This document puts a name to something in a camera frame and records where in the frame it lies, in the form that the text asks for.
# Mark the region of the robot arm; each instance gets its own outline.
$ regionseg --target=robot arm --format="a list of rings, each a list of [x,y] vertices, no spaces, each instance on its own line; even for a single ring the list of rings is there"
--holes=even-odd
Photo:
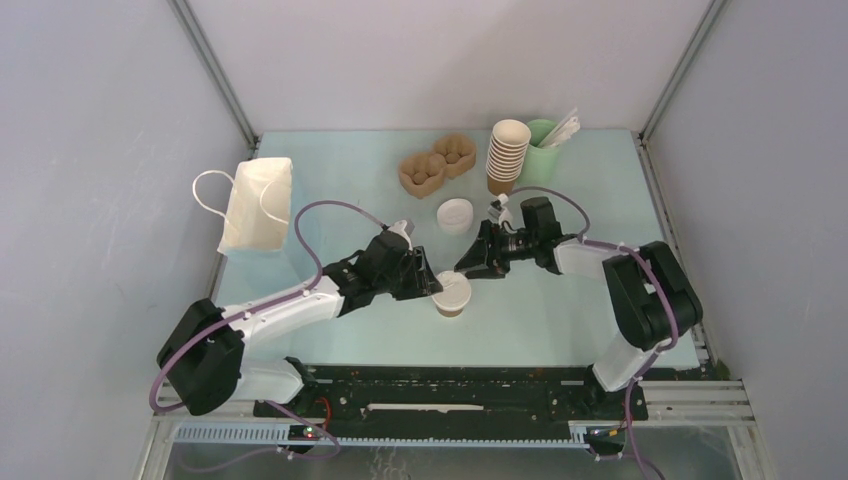
[[[257,345],[368,306],[381,293],[406,300],[441,292],[424,249],[412,247],[412,228],[408,221],[397,222],[374,237],[364,251],[325,266],[312,290],[301,285],[225,308],[209,299],[192,304],[159,352],[160,367],[205,328],[224,318],[241,318],[193,346],[168,372],[171,386],[189,412],[204,415],[231,399],[289,403],[303,389],[308,372],[293,358],[254,358]]]
[[[456,264],[469,279],[504,278],[514,260],[534,259],[554,274],[583,275],[607,285],[619,333],[587,372],[589,396],[602,398],[617,392],[643,366],[656,349],[671,339],[670,322],[662,304],[637,262],[627,254],[584,245],[576,235],[563,235],[553,206],[544,197],[521,202],[524,227],[508,231],[501,219],[501,198],[492,204],[496,222],[484,220],[477,239]],[[672,306],[678,332],[685,333],[701,320],[703,310],[692,286],[669,246],[652,242],[639,248]]]

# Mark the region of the bag handle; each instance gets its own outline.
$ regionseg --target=bag handle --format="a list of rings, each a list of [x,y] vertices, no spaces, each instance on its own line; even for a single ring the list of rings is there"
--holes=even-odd
[[[274,215],[271,215],[270,213],[268,213],[268,210],[265,210],[265,206],[262,205],[262,199],[265,198],[265,192],[268,191],[268,187],[270,187],[274,182],[279,182],[279,181],[280,181],[280,179],[271,180],[270,182],[268,182],[267,185],[265,185],[265,188],[262,189],[262,193],[259,194],[259,208],[262,209],[262,213],[264,213],[271,220],[276,220],[276,221],[282,223],[283,225],[288,225],[289,222],[287,220],[283,220],[282,218],[275,217]]]
[[[220,212],[218,210],[215,210],[212,207],[207,206],[205,203],[200,201],[200,198],[197,196],[197,181],[200,180],[200,177],[204,177],[206,175],[209,175],[210,173],[217,173],[217,174],[220,174],[220,175],[227,177],[230,180],[230,183],[233,184],[233,185],[235,185],[235,183],[236,183],[235,180],[233,180],[233,177],[231,177],[230,174],[227,173],[227,172],[224,172],[224,171],[221,171],[221,170],[206,170],[205,172],[201,173],[200,175],[194,177],[194,181],[191,182],[191,193],[194,195],[194,199],[197,200],[197,203],[200,204],[201,207],[205,208],[206,210],[209,210],[210,212],[214,213],[215,215],[219,215],[221,218],[224,219],[224,221],[227,221],[227,216],[224,215],[224,212]]]

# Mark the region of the white wall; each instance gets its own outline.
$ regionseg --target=white wall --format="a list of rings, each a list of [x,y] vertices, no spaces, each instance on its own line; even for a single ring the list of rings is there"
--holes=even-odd
[[[639,130],[708,0],[191,2],[254,127]]]
[[[0,478],[130,478],[246,156],[166,1],[0,4]]]
[[[780,478],[844,478],[848,3],[732,2],[651,140]]]

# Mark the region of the kraft paper cup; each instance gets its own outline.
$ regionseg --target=kraft paper cup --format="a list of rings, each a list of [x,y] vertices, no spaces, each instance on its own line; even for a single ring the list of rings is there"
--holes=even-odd
[[[492,178],[491,176],[486,177],[487,186],[489,187],[489,192],[492,195],[500,195],[502,193],[509,193],[512,191],[512,187],[515,186],[515,179],[510,181],[497,180]]]
[[[498,170],[504,170],[507,172],[520,169],[523,164],[524,160],[521,160],[520,162],[504,163],[490,158],[488,161],[486,161],[486,166],[493,167]]]
[[[505,162],[521,160],[522,158],[524,158],[525,155],[527,155],[527,150],[520,150],[518,152],[512,153],[503,153],[498,150],[495,150],[494,147],[489,148],[489,157],[496,157],[498,160],[503,160]]]
[[[511,170],[500,169],[492,165],[486,166],[486,173],[492,177],[499,178],[501,180],[513,180],[518,178],[521,174],[521,167],[514,168]]]
[[[489,148],[506,155],[521,154],[527,151],[527,144],[521,146],[509,146],[498,142],[494,137],[489,142]]]
[[[518,159],[515,159],[515,160],[507,161],[507,160],[499,159],[498,157],[496,157],[494,155],[491,155],[487,159],[487,163],[490,163],[492,165],[497,165],[499,167],[510,168],[510,167],[515,167],[517,165],[521,165],[522,163],[524,163],[524,157],[521,157],[521,158],[518,158]]]

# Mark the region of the white paper bag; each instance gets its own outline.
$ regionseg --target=white paper bag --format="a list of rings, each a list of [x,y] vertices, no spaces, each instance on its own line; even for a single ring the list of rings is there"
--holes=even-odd
[[[219,252],[226,255],[236,248],[282,248],[291,218],[291,170],[290,158],[257,158],[239,163],[235,179],[221,170],[207,170],[194,179],[194,199],[224,219]],[[233,184],[226,214],[205,205],[197,196],[197,181],[212,173],[224,175]]]

